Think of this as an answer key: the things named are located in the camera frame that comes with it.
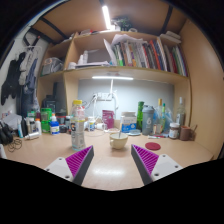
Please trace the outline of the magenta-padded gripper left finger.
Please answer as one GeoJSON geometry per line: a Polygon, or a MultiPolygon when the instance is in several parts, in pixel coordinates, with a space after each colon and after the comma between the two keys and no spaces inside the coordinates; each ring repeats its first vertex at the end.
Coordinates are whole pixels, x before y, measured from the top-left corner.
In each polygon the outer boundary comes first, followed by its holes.
{"type": "Polygon", "coordinates": [[[67,158],[58,157],[45,170],[81,186],[93,157],[94,148],[89,146],[67,158]]]}

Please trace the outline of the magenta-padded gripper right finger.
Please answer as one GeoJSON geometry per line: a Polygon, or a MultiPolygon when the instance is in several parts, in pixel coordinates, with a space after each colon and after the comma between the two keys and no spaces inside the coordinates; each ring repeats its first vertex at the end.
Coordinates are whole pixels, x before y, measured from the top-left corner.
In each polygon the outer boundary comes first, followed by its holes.
{"type": "Polygon", "coordinates": [[[167,154],[157,155],[134,144],[131,145],[131,155],[145,185],[182,169],[167,154]]]}

